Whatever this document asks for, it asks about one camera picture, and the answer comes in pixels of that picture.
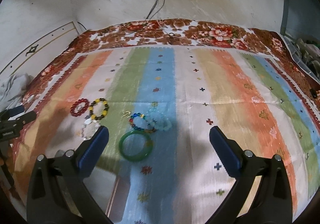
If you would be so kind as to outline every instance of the orange stripe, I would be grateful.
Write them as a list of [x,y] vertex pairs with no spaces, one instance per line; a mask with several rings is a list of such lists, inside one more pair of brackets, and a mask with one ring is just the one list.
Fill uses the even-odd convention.
[[[282,139],[276,119],[273,117],[267,104],[264,103],[264,99],[255,88],[255,85],[241,70],[234,58],[228,52],[222,50],[213,51],[212,53],[220,62],[221,67],[224,68],[229,81],[236,86],[241,93],[242,104],[246,108],[246,113],[243,116],[247,117],[248,122],[252,126],[252,130],[257,133],[263,156],[271,158],[274,154],[279,154],[278,149],[279,147],[281,148],[284,165],[286,166],[287,172],[290,173],[289,182],[291,186],[293,210],[295,212],[297,209],[295,173],[289,151]],[[252,97],[256,97],[257,100],[260,99],[260,102],[252,102]],[[275,138],[271,135],[270,131],[273,131]]]
[[84,87],[91,79],[96,70],[104,64],[112,51],[92,54],[94,57],[90,65],[79,68],[69,75],[69,79],[79,71],[83,71],[74,81],[68,79],[51,96],[51,100],[44,106],[38,114],[37,119],[25,134],[25,140],[19,146],[19,153],[16,161],[15,181],[19,186],[21,198],[25,201],[30,175],[36,157],[44,154],[47,146],[62,121],[69,116],[69,111],[73,103],[79,99]]

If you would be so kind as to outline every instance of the white cloth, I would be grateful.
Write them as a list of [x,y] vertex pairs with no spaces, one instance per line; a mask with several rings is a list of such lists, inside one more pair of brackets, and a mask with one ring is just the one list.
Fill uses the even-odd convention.
[[0,111],[20,105],[31,77],[27,74],[12,74],[0,85]]

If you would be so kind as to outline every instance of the green bangle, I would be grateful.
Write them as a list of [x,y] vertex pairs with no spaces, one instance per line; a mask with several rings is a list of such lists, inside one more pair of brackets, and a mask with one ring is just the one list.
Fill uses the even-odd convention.
[[[138,134],[138,135],[142,135],[145,137],[146,139],[146,142],[143,146],[143,149],[136,155],[126,155],[123,151],[123,142],[125,141],[125,139],[128,137],[128,136],[131,136],[131,135],[134,135],[134,134]],[[120,141],[119,141],[119,151],[120,151],[120,154],[125,158],[127,159],[128,161],[130,162],[139,162],[145,158],[147,158],[151,151],[152,151],[152,148],[153,148],[153,141],[151,140],[150,136],[145,133],[144,131],[137,131],[137,130],[134,130],[134,131],[130,131],[126,134],[124,134]]]

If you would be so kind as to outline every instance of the bracelet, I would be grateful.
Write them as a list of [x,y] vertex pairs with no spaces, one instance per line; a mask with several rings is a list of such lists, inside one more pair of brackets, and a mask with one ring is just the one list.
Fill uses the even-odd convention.
[[136,130],[136,131],[143,131],[146,133],[154,133],[156,131],[156,129],[153,127],[152,129],[144,129],[142,127],[137,127],[136,124],[133,122],[133,119],[135,117],[141,117],[143,120],[146,120],[146,116],[144,114],[141,113],[134,113],[132,116],[130,116],[129,119],[129,124],[131,125],[131,127]]
[[[82,103],[84,103],[84,107],[76,112],[77,107]],[[86,98],[81,98],[72,105],[72,107],[70,108],[70,114],[74,117],[81,116],[84,112],[87,111],[88,107],[89,101]]]
[[[144,136],[144,138],[146,139],[146,142],[143,146],[143,149],[136,155],[126,155],[123,151],[123,142],[125,141],[125,139],[128,137],[128,136],[131,136],[131,135],[134,135],[134,134],[138,134],[138,135],[142,135]],[[127,159],[128,161],[130,162],[139,162],[145,158],[147,158],[151,151],[153,149],[153,141],[151,140],[150,136],[145,133],[144,131],[131,131],[131,132],[128,132],[126,134],[124,134],[120,141],[119,141],[119,151],[120,151],[120,154],[125,158]]]
[[[93,113],[93,106],[97,105],[98,103],[102,102],[104,105],[104,110],[102,111],[101,116],[96,116]],[[104,118],[107,114],[108,114],[108,110],[109,110],[109,105],[108,102],[104,99],[104,98],[97,98],[95,99],[89,106],[89,114],[90,114],[90,118],[92,120],[101,120],[102,118]]]

